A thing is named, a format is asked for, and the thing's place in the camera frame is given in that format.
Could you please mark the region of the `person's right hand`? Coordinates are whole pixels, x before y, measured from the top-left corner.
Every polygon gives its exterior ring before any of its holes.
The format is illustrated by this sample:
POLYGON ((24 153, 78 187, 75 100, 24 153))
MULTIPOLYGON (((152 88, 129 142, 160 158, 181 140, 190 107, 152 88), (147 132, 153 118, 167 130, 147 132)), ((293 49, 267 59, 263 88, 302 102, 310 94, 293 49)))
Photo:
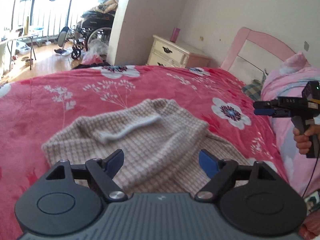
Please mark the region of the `person's right hand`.
POLYGON ((297 128, 293 129, 293 139, 296 142, 296 147, 299 149, 300 154, 306 155, 309 152, 311 148, 311 141, 309 140, 309 138, 313 135, 317 135, 317 137, 319 138, 319 125, 311 125, 304 134, 300 134, 297 128))

